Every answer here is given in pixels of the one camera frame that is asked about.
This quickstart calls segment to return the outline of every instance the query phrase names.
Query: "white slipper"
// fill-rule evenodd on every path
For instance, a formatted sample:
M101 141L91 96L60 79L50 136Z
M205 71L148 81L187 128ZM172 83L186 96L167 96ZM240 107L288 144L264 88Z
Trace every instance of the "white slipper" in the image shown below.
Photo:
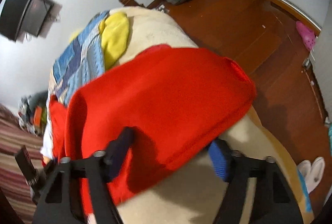
M311 166L311 171L305 178L305 184L308 189L308 193L311 193L320 183L323 178L325 169L325 161L323 157L316 158Z
M298 165L298 170L304 177L304 179L308 176L308 174L311 171L311 163L308 160L303 160L299 165Z

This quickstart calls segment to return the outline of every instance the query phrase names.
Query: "striped fabric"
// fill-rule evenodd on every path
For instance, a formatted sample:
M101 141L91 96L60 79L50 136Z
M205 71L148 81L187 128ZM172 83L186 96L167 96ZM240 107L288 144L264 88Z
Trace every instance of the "striped fabric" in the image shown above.
M30 198L30 190L16 161L16 153L25 145L32 163L42 168L39 150L42 139L21 130L18 119L0 104L0 188L17 215L26 223L32 222L35 205Z

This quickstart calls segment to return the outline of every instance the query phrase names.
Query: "pink shoe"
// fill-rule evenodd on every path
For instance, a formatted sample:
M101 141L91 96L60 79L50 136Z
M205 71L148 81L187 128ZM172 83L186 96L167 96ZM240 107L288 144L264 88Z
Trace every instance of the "pink shoe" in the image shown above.
M311 51L311 49L316 44L315 33L299 21L296 22L296 29L302 37L304 46L307 48L308 51Z

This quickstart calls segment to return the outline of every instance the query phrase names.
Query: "wooden floor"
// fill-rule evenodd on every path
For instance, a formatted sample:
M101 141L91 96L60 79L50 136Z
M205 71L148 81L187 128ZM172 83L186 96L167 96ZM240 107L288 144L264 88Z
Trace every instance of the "wooden floor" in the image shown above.
M258 91L254 108L297 164L325 158L323 180L310 194L317 215L332 184L332 161L317 86L301 67L308 52L295 21L269 0L190 0L166 7L200 47L236 60L250 75Z

